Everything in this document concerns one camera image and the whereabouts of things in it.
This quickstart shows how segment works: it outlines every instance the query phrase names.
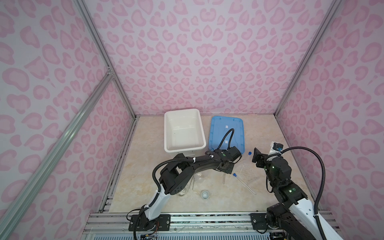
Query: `metal mounting plate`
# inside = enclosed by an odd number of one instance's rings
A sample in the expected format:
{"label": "metal mounting plate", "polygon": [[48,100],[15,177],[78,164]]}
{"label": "metal mounting plate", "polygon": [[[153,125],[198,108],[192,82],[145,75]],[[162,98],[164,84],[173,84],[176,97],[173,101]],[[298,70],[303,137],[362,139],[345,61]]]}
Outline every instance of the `metal mounting plate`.
{"label": "metal mounting plate", "polygon": [[[131,221],[135,222],[137,219],[137,215],[132,215]],[[159,222],[159,229],[158,231],[169,231],[169,226],[170,226],[170,215],[169,214],[161,214],[157,218],[153,220],[154,222]],[[129,225],[128,228],[129,231],[133,231],[133,224]],[[142,226],[137,226],[136,231],[148,231],[151,229],[145,229]]]}
{"label": "metal mounting plate", "polygon": [[269,229],[265,221],[265,213],[250,214],[253,230]]}

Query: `black cable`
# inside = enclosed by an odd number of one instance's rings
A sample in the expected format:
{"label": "black cable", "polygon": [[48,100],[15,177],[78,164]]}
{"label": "black cable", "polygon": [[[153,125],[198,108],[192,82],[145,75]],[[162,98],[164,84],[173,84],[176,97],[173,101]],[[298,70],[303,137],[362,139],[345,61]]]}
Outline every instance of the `black cable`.
{"label": "black cable", "polygon": [[277,156],[277,155],[281,155],[280,153],[274,153],[274,154],[270,154],[268,156],[265,157],[265,160],[267,160],[268,158],[270,157],[274,157],[274,156]]}
{"label": "black cable", "polygon": [[236,162],[234,162],[233,164],[238,163],[240,161],[241,157],[243,157],[243,155],[240,155],[240,158]]}
{"label": "black cable", "polygon": [[318,206],[319,206],[320,198],[321,198],[321,195],[323,194],[324,185],[325,185],[325,166],[324,166],[323,160],[321,159],[321,157],[315,151],[313,151],[312,149],[307,148],[307,147],[289,147],[287,149],[282,150],[281,154],[283,154],[283,153],[285,153],[287,151],[293,150],[293,149],[306,150],[306,151],[312,153],[313,155],[315,155],[316,158],[320,162],[320,166],[321,166],[321,183],[320,183],[319,193],[317,194],[316,200],[314,201],[314,204],[313,204],[313,211],[314,211],[314,215],[315,215],[314,218],[316,219],[317,227],[319,228],[319,232],[320,232],[321,238],[323,240],[326,240],[323,228],[322,228],[321,223],[320,223],[319,216],[317,216],[317,214],[319,212]]}
{"label": "black cable", "polygon": [[268,176],[265,178],[265,187],[266,187],[266,190],[267,190],[269,193],[272,193],[272,192],[273,192],[273,187],[272,187],[272,190],[271,190],[271,191],[268,190]]}
{"label": "black cable", "polygon": [[221,145],[223,144],[225,138],[228,136],[228,134],[231,133],[231,137],[229,138],[229,141],[228,141],[228,147],[227,147],[227,150],[229,149],[229,145],[231,144],[231,140],[232,140],[232,137],[233,137],[233,134],[235,133],[235,130],[233,128],[231,128],[230,130],[228,130],[228,132],[224,135],[223,139],[221,140],[219,146],[217,147],[217,149],[220,149]]}
{"label": "black cable", "polygon": [[140,219],[140,216],[145,212],[145,210],[148,209],[148,207],[144,207],[142,206],[141,209],[140,209],[140,212],[139,214],[137,215],[137,218],[135,220],[135,223],[133,224],[133,238],[135,240],[137,240],[137,236],[136,236],[136,227],[137,227],[137,224],[139,223],[139,219]]}
{"label": "black cable", "polygon": [[148,205],[149,207],[151,207],[156,202],[156,200],[159,197],[159,195],[160,195],[160,193],[157,192],[156,195],[155,195],[155,198],[153,199],[153,201]]}
{"label": "black cable", "polygon": [[267,229],[265,229],[263,232],[259,232],[259,230],[257,230],[257,229],[256,229],[256,231],[257,231],[258,233],[260,233],[260,234],[265,234],[266,231],[267,231]]}
{"label": "black cable", "polygon": [[263,232],[259,232],[259,230],[257,230],[256,229],[256,231],[258,232],[258,233],[260,233],[260,234],[265,234],[266,233],[266,231],[268,230],[268,224],[266,224],[266,229],[263,231]]}
{"label": "black cable", "polygon": [[140,209],[133,209],[133,210],[131,210],[130,212],[128,212],[127,213],[127,216],[126,216],[126,218],[127,218],[127,220],[129,221],[129,222],[132,222],[130,219],[128,219],[128,214],[130,214],[131,212],[133,212],[133,211],[139,211]]}

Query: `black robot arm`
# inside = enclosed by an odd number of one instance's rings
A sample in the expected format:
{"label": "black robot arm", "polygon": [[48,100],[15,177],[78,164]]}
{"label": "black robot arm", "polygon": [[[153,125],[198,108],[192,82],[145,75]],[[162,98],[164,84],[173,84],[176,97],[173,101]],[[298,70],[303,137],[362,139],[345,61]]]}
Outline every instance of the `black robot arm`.
{"label": "black robot arm", "polygon": [[228,150],[216,149],[214,151],[207,151],[206,155],[200,157],[185,157],[180,153],[174,159],[195,159],[196,162],[176,161],[168,163],[160,171],[160,184],[164,187],[165,194],[175,195],[187,185],[192,176],[197,173],[208,169],[215,169],[228,174],[232,173],[234,161],[241,157],[240,151],[236,147],[231,147]]}
{"label": "black robot arm", "polygon": [[265,220],[270,228],[280,228],[295,240],[316,240],[308,229],[300,224],[289,207],[298,204],[301,199],[308,199],[303,190],[291,180],[292,169],[281,154],[262,154],[257,148],[254,150],[252,162],[263,168],[266,173],[266,187],[272,186],[271,192],[279,201],[278,204],[267,208]]}

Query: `wire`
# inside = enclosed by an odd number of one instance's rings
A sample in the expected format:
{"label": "wire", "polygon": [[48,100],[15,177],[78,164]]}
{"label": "wire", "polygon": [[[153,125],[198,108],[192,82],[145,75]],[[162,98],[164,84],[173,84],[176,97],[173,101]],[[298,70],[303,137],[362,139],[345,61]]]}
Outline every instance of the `wire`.
{"label": "wire", "polygon": [[151,234],[149,234],[149,235],[153,235],[153,234],[156,233],[157,230],[159,229],[159,225],[160,225],[160,223],[159,223],[158,221],[156,221],[155,224],[156,224],[156,229],[153,231],[153,233],[151,233]]}
{"label": "wire", "polygon": [[231,133],[231,137],[229,138],[229,141],[228,141],[228,147],[227,147],[227,150],[230,148],[229,146],[230,146],[230,144],[231,144],[232,137],[233,137],[233,135],[234,135],[234,133],[235,133],[235,130],[234,130],[233,128],[231,128],[230,130],[228,130],[228,132],[224,135],[224,137],[223,137],[223,139],[221,140],[221,142],[220,142],[219,146],[217,147],[217,149],[220,149],[220,147],[221,147],[221,145],[223,144],[225,138],[228,136],[228,134],[229,134],[231,131],[232,131],[232,133]]}
{"label": "wire", "polygon": [[240,161],[240,159],[241,159],[242,156],[243,156],[243,155],[240,155],[240,158],[239,158],[236,162],[234,162],[233,164],[238,163],[238,162]]}
{"label": "wire", "polygon": [[128,214],[130,214],[130,213],[133,212],[133,211],[139,211],[139,210],[141,210],[141,209],[133,209],[133,210],[131,210],[130,212],[128,212],[128,213],[127,213],[127,216],[126,216],[127,220],[128,220],[129,222],[132,222],[132,221],[131,221],[132,218],[131,218],[131,219],[128,219]]}
{"label": "wire", "polygon": [[312,153],[313,155],[315,155],[316,158],[320,162],[320,166],[321,166],[321,183],[320,183],[319,193],[317,194],[316,200],[314,201],[314,204],[313,204],[313,211],[314,211],[314,218],[316,219],[317,227],[319,228],[319,232],[320,232],[321,238],[323,240],[326,240],[327,238],[325,237],[323,228],[322,228],[321,223],[320,223],[319,216],[317,215],[318,212],[319,212],[318,206],[319,206],[320,198],[321,198],[321,195],[323,194],[324,185],[325,185],[325,166],[324,166],[323,160],[321,159],[321,157],[315,151],[313,151],[312,149],[307,148],[307,147],[289,147],[287,149],[282,150],[281,154],[283,154],[285,152],[288,152],[290,150],[293,150],[293,149],[306,150],[306,151]]}
{"label": "wire", "polygon": [[272,192],[273,192],[273,187],[272,187],[272,190],[271,190],[271,191],[268,190],[268,176],[265,178],[265,187],[266,187],[266,190],[267,190],[269,193],[272,193]]}
{"label": "wire", "polygon": [[266,225],[266,229],[263,231],[263,232],[259,232],[259,230],[257,230],[256,229],[256,231],[258,232],[258,233],[260,233],[260,234],[265,234],[266,233],[266,231],[268,230],[268,224]]}
{"label": "wire", "polygon": [[159,235],[159,232],[157,231],[159,229],[159,226],[160,226],[160,223],[157,222],[157,229],[156,229],[155,239],[157,239],[157,236]]}
{"label": "wire", "polygon": [[140,216],[141,216],[141,215],[145,212],[145,210],[147,210],[147,209],[148,209],[148,207],[145,207],[145,205],[141,207],[140,212],[139,212],[139,214],[137,215],[137,218],[136,218],[136,220],[135,220],[135,223],[133,224],[133,238],[134,238],[135,240],[137,240],[137,236],[136,236],[136,227],[137,227],[137,224],[139,223]]}
{"label": "wire", "polygon": [[256,229],[256,231],[257,231],[258,233],[260,233],[260,234],[265,234],[266,231],[267,231],[267,229],[265,229],[263,232],[259,232],[259,230],[257,230],[257,229]]}

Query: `marble floor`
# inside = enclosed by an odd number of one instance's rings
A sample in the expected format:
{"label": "marble floor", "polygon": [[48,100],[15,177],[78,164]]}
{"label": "marble floor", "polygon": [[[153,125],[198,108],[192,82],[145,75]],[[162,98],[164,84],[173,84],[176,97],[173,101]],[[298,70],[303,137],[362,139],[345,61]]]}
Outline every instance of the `marble floor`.
{"label": "marble floor", "polygon": [[[244,122],[245,152],[257,147],[262,153],[268,153],[272,141],[288,145],[273,115],[241,115],[230,116],[241,118]],[[212,116],[201,116],[208,150],[209,130]],[[121,171],[119,182],[113,197],[110,213],[129,212],[147,204],[157,190],[152,179],[153,168],[170,155],[164,150],[164,117],[140,117],[136,126],[129,152]],[[311,198],[299,168],[290,152],[284,154],[292,168],[292,180]],[[257,168],[250,159],[235,165],[233,170],[240,179],[252,188],[256,195],[249,191],[234,176],[207,170],[203,182],[195,182],[182,197],[172,196],[162,212],[242,212],[266,211],[267,207],[278,203],[273,193],[265,189],[265,173]],[[209,199],[203,200],[201,192],[207,190]]]}

